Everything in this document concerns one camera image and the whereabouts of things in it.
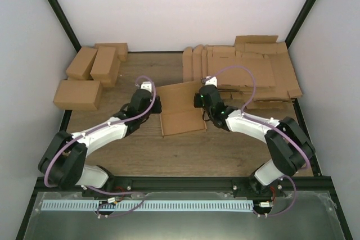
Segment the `wooden floor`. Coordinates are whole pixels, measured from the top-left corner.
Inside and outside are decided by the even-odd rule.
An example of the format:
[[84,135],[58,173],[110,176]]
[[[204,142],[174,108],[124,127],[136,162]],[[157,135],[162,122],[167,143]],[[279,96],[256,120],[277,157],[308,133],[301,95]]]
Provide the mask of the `wooden floor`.
[[[156,86],[182,82],[182,56],[178,53],[131,53],[121,63],[115,88],[103,92],[100,109],[73,111],[68,132],[78,132],[106,121],[130,101],[135,79],[147,75]],[[240,107],[240,101],[228,101]],[[292,105],[287,110],[251,110],[251,114],[283,119],[295,118]],[[267,146],[240,133],[230,133],[208,123],[206,133],[163,138],[160,119],[151,115],[132,135],[114,141],[92,153],[89,165],[102,165],[123,176],[248,176],[270,159]],[[312,175],[311,171],[297,175]]]

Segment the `flattened cardboard box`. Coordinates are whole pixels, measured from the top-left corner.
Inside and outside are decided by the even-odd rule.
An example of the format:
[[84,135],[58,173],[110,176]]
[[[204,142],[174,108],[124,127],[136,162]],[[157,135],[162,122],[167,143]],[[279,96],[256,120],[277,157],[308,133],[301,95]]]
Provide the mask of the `flattened cardboard box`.
[[[212,56],[208,56],[209,74],[215,74],[219,70],[232,65],[247,67],[253,73],[257,87],[275,87],[272,66],[268,57],[247,58],[241,55],[236,56],[234,47],[214,46]],[[251,76],[243,69],[228,69],[225,73],[217,75],[217,79],[218,85],[228,89],[253,87]]]
[[121,62],[125,62],[128,58],[128,44],[127,43],[96,43],[94,45],[94,47],[97,49],[100,46],[115,47],[116,53],[118,54],[118,59]]
[[182,53],[182,72],[184,83],[192,81],[192,47],[186,47]]
[[[285,42],[275,43],[277,36],[237,36],[236,51],[244,53],[268,53],[274,73],[276,87],[269,91],[256,89],[255,101],[288,101],[302,96],[298,80]],[[244,95],[251,95],[252,89],[244,91]]]
[[198,45],[192,52],[192,80],[199,81],[203,76],[202,52],[203,45]]
[[102,94],[99,81],[62,80],[58,85],[54,104],[63,110],[98,110]]
[[194,108],[194,95],[201,86],[201,81],[189,81],[156,89],[162,106],[160,121],[163,136],[206,131],[202,109]]
[[97,49],[82,47],[66,69],[67,76],[75,80],[91,79],[90,71],[94,64],[96,53]]

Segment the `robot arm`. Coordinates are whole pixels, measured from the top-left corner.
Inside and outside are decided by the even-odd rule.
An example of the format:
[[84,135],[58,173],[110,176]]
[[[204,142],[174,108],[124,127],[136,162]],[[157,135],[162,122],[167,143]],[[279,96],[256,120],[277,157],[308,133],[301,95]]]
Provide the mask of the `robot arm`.
[[161,113],[160,98],[156,96],[154,105],[148,113],[125,123],[120,121],[143,113],[151,103],[151,92],[151,83],[144,82],[141,88],[135,91],[130,103],[124,105],[108,121],[72,134],[65,131],[58,132],[38,165],[39,171],[45,174],[56,153],[67,142],[79,138],[65,151],[64,155],[61,155],[56,160],[49,172],[49,181],[57,184],[61,189],[68,189],[74,185],[90,185],[95,188],[111,190],[113,184],[112,174],[100,166],[85,165],[85,159],[102,146],[132,134],[149,118],[151,113]]
[[283,175],[294,175],[305,164],[305,160],[276,131],[248,120],[244,115],[268,123],[283,131],[303,150],[307,158],[310,159],[315,153],[309,138],[294,119],[290,117],[283,120],[264,119],[247,113],[242,114],[238,108],[226,106],[217,90],[216,78],[207,81],[195,94],[194,106],[203,108],[208,114],[209,120],[217,128],[228,132],[244,133],[267,144],[272,159],[255,170],[250,176],[250,186],[256,193],[260,193],[266,186]]

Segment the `purple cable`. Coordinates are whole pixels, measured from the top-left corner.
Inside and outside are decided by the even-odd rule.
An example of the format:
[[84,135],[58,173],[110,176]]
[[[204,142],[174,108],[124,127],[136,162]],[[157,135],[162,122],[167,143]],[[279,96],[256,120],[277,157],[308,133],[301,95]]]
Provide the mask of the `purple cable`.
[[[270,214],[270,215],[268,215],[267,217],[270,217],[270,216],[279,216],[279,215],[281,215],[281,214],[284,214],[284,213],[288,212],[288,211],[292,208],[292,206],[294,205],[294,203],[295,203],[296,194],[297,194],[296,185],[295,185],[295,183],[294,183],[294,181],[292,180],[291,177],[289,177],[289,176],[287,176],[287,175],[284,175],[283,177],[287,178],[287,179],[290,181],[290,183],[292,184],[292,187],[293,187],[293,189],[294,189],[294,198],[292,199],[291,204],[290,204],[286,209],[284,209],[284,210],[282,210],[282,211],[280,211],[280,212],[278,212],[278,213],[275,213],[275,214]],[[260,214],[257,213],[255,210],[253,210],[253,213],[256,214],[256,215],[260,215]]]
[[[132,120],[135,120],[135,119],[138,119],[138,118],[141,118],[143,115],[147,114],[150,109],[152,108],[152,106],[154,105],[155,103],[155,98],[156,98],[156,88],[155,88],[155,84],[154,82],[147,76],[145,75],[141,75],[139,76],[137,79],[136,79],[136,82],[135,84],[138,84],[138,81],[141,79],[141,78],[144,78],[146,80],[148,80],[150,83],[151,83],[151,86],[153,88],[153,95],[152,95],[152,100],[151,100],[151,103],[149,105],[149,107],[141,114],[135,116],[135,117],[131,117],[131,118],[128,118],[128,119],[124,119],[124,120],[117,120],[117,121],[114,121],[114,122],[111,122],[111,124],[113,125],[116,125],[116,124],[120,124],[120,123],[125,123],[125,122],[129,122],[129,121],[132,121]],[[104,123],[103,125],[100,125],[100,126],[97,126],[91,130],[89,130],[88,132],[86,132],[85,135],[90,135],[91,133],[93,132],[96,132],[97,130],[99,129],[102,129],[104,127],[108,126],[108,123]],[[72,139],[71,141],[69,141],[66,145],[64,145],[59,151],[58,153],[56,153],[56,155],[54,156],[54,158],[50,161],[49,163],[49,166],[47,167],[46,169],[46,172],[45,172],[45,176],[44,176],[44,184],[46,187],[48,188],[53,188],[53,187],[56,187],[56,185],[50,185],[49,184],[49,174],[50,174],[50,171],[53,167],[53,165],[55,164],[56,160],[62,155],[62,153],[67,149],[69,148],[69,146],[71,146],[73,143],[75,143],[77,140],[81,139],[83,136],[80,135],[80,136],[77,136],[76,138]]]
[[270,125],[268,123],[265,123],[265,122],[262,122],[260,120],[257,120],[255,118],[252,118],[250,116],[247,116],[246,113],[244,113],[244,109],[245,107],[253,100],[254,96],[255,96],[255,92],[256,92],[256,81],[255,81],[255,77],[254,75],[251,73],[250,70],[248,70],[246,67],[244,66],[240,66],[240,65],[232,65],[232,66],[228,66],[228,67],[225,67],[224,69],[218,71],[217,73],[215,73],[214,75],[210,76],[209,78],[206,78],[204,79],[203,81],[208,81],[210,80],[211,78],[217,76],[218,74],[226,71],[226,70],[229,70],[229,69],[233,69],[233,68],[240,68],[240,69],[243,69],[243,70],[246,70],[247,73],[250,74],[252,80],[253,80],[253,93],[251,94],[251,97],[249,98],[248,101],[246,101],[244,103],[244,105],[242,105],[242,108],[240,109],[241,111],[241,114],[243,115],[243,117],[245,119],[248,119],[252,122],[255,122],[255,123],[258,123],[260,125],[264,125],[264,126],[267,126],[268,128],[271,128],[273,129],[274,131],[276,131],[278,134],[280,134],[284,139],[286,139],[293,147],[295,147],[295,149],[300,153],[300,155],[303,157],[303,159],[305,160],[305,163],[306,163],[306,167],[304,167],[303,169],[306,170],[306,169],[310,169],[311,168],[311,165],[310,165],[310,161],[308,159],[308,157],[306,156],[306,154],[304,153],[304,151],[289,137],[287,136],[284,132],[282,132],[281,130],[279,130],[277,127],[273,126],[273,125]]

